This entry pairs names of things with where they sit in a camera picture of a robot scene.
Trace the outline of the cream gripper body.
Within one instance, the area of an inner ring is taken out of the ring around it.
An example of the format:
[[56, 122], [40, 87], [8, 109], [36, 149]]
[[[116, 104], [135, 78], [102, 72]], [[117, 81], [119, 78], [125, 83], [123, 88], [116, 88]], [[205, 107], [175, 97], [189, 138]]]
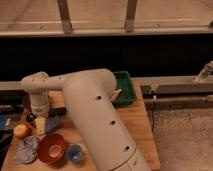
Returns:
[[48, 116], [49, 101], [46, 97], [35, 96], [30, 99], [32, 113], [37, 116]]

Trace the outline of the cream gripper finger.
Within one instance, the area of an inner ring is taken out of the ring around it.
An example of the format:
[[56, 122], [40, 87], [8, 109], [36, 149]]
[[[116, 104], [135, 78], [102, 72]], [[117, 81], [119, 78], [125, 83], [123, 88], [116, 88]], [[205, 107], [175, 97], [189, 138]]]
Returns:
[[45, 121], [46, 119], [42, 116], [38, 116], [35, 119], [35, 125], [38, 135], [44, 135], [45, 134]]

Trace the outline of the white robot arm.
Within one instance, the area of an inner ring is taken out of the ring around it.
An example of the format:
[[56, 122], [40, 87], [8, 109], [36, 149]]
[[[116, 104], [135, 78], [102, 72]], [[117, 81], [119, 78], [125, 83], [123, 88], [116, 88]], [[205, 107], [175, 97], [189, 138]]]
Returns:
[[49, 112], [48, 92], [62, 92], [68, 115], [79, 131], [98, 171], [151, 171], [138, 145], [112, 105], [116, 78], [108, 69], [58, 76], [37, 72], [21, 80], [34, 114]]

